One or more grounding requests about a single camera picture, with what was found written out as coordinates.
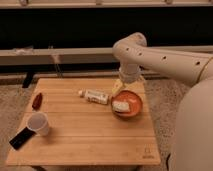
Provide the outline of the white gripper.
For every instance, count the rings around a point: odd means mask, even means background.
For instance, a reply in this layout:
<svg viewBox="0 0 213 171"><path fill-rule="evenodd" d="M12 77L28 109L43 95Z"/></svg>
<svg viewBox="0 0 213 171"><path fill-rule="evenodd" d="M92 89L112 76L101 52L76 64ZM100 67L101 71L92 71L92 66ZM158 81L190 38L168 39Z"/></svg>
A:
<svg viewBox="0 0 213 171"><path fill-rule="evenodd" d="M140 76L140 68L136 64L121 64L119 68L119 77L115 81L112 88L112 96L116 96L123 88L124 84L131 84L135 82Z"/></svg>

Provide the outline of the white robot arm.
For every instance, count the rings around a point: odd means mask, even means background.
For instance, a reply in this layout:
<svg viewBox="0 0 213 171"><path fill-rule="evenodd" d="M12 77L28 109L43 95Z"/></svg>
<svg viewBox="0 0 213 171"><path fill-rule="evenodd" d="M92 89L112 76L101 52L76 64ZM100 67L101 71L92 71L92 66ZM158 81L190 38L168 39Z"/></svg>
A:
<svg viewBox="0 0 213 171"><path fill-rule="evenodd" d="M213 54L150 48L136 32L117 41L113 55L124 83L146 68L190 87L176 115L168 171L213 171Z"/></svg>

